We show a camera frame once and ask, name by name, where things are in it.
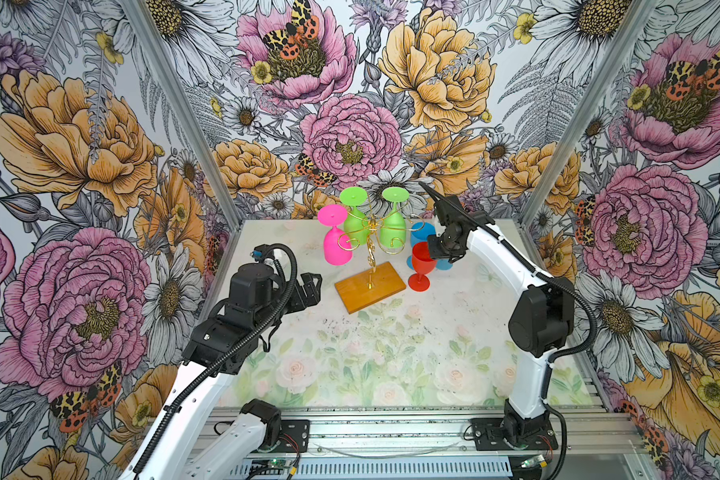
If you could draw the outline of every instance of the orange flower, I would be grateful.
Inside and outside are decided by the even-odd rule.
[[[553,276],[564,276],[571,283],[576,282],[576,258],[574,258],[574,239],[570,236],[552,233],[541,239],[539,255],[544,260],[544,268]]]
[[[425,134],[416,134],[405,146],[414,161],[427,162],[419,177],[432,177],[432,187],[445,195],[459,195],[480,179],[480,161],[488,138],[484,135],[451,134],[439,128]],[[432,209],[432,199],[428,200]]]
[[[669,300],[669,337],[656,344],[670,360],[660,379],[624,385],[646,415],[686,438],[710,434],[706,449],[720,455],[720,304],[709,293],[677,291]]]
[[[221,142],[212,155],[232,198],[243,192],[264,200],[267,195],[284,192],[292,186],[288,163],[257,142]],[[208,177],[202,186],[209,197],[216,198]]]
[[[533,191],[539,183],[542,173],[552,160],[552,153],[557,142],[546,144],[542,148],[532,147],[520,150],[518,154],[509,157],[511,168],[504,168],[496,174],[496,194],[508,194],[517,198],[525,192]],[[564,214],[571,206],[571,202],[579,194],[579,168],[581,155],[573,152],[563,172],[557,177],[552,191],[547,196],[547,205],[558,215]]]
[[[416,32],[404,22],[389,33],[378,67],[394,82],[387,90],[408,91],[414,102],[413,126],[440,127],[458,132],[470,124],[470,117],[485,111],[496,64],[485,53],[478,62],[474,33],[457,30],[456,21],[442,10],[425,8]],[[456,72],[444,69],[460,62]]]
[[[0,115],[0,154],[5,167],[18,177],[20,192],[64,193],[59,208],[75,203],[85,188],[99,192],[126,216],[139,196],[157,186],[154,146],[134,112],[107,92],[110,100],[98,158],[91,158],[88,97],[82,80],[59,81],[42,72],[27,71],[19,79],[2,78],[3,90],[19,104],[23,116]]]
[[[319,212],[324,206],[342,204],[338,197],[326,195],[322,192],[322,190],[314,190],[310,194],[304,192],[303,199],[304,205],[296,204],[296,208],[294,209],[291,218],[299,220],[304,218],[316,218],[317,212]]]
[[[45,447],[3,480],[85,480],[88,478],[87,463],[88,454],[80,453],[74,447],[65,449],[64,454],[55,447]]]
[[[163,408],[178,371],[179,367],[175,365],[158,365],[147,370],[136,382],[134,390],[117,405],[115,417],[122,425],[112,430],[110,437],[123,444],[112,459],[112,463],[121,470],[134,458],[141,441]]]
[[[206,262],[205,225],[202,209],[188,190],[190,182],[179,169],[170,169],[166,181],[160,179],[160,195],[153,192],[141,202],[134,219],[134,231],[139,248],[156,253],[173,254],[179,244],[190,250],[190,259],[203,272]]]

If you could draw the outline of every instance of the wooden board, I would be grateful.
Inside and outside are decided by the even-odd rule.
[[[405,282],[389,262],[376,266],[371,289],[368,288],[369,272],[370,269],[336,282],[336,291],[347,307],[347,312],[357,312],[405,290]]]

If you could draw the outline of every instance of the floral tablecloth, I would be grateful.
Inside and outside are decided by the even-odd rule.
[[[519,350],[507,322],[513,294],[477,257],[467,254],[450,270],[429,275],[432,287],[410,289],[348,314],[334,283],[368,268],[365,247],[344,266],[322,255],[328,228],[316,220],[248,220],[222,285],[254,246],[290,246],[299,274],[322,274],[322,301],[283,317],[272,349],[251,354],[219,406],[262,398],[281,408],[359,406],[498,406],[515,381]],[[413,274],[411,253],[376,250],[403,281]],[[286,274],[289,267],[283,264]],[[220,300],[227,295],[220,293]],[[558,361],[550,388],[558,405],[589,404],[591,397],[571,358]]]

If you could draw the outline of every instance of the wine glass base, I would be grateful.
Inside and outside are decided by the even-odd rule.
[[[408,278],[408,286],[414,292],[424,292],[429,289],[429,278],[426,275],[419,278],[418,274],[413,274]]]

